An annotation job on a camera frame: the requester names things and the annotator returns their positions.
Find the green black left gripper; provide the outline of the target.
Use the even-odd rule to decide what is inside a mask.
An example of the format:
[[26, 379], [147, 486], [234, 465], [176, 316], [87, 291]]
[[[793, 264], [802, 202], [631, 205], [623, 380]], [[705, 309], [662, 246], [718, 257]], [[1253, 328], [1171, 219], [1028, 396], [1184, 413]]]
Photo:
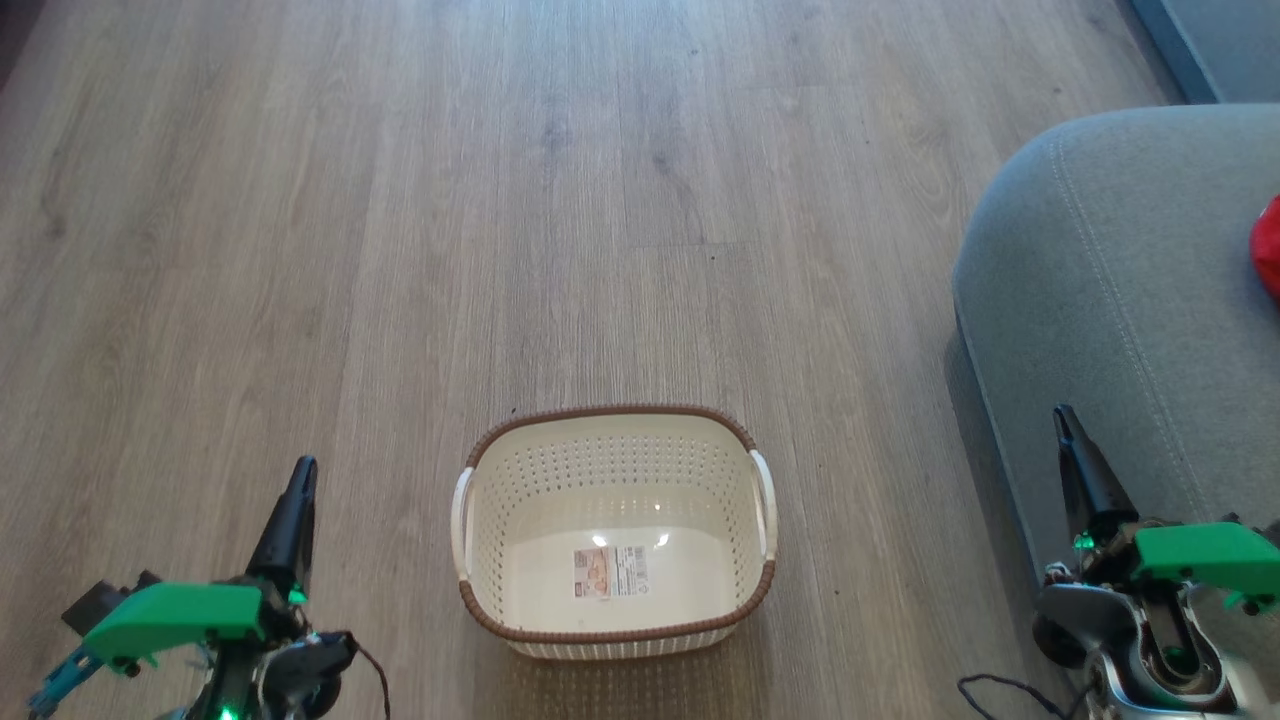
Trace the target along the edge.
[[317, 460], [301, 456], [250, 557], [251, 577], [146, 585], [84, 633], [84, 648], [106, 664], [128, 664], [186, 644], [265, 646], [298, 637], [296, 610], [310, 597], [316, 493]]

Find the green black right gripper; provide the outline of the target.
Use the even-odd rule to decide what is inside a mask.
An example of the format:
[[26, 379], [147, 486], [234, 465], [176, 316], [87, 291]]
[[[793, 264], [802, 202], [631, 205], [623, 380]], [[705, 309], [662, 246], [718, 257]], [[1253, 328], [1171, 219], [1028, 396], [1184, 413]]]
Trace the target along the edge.
[[1252, 527], [1230, 514], [1212, 523], [1140, 519], [1073, 406], [1053, 409], [1059, 474], [1076, 577], [1088, 585], [1138, 594], [1162, 585], [1208, 585], [1247, 615], [1279, 600], [1277, 521]]

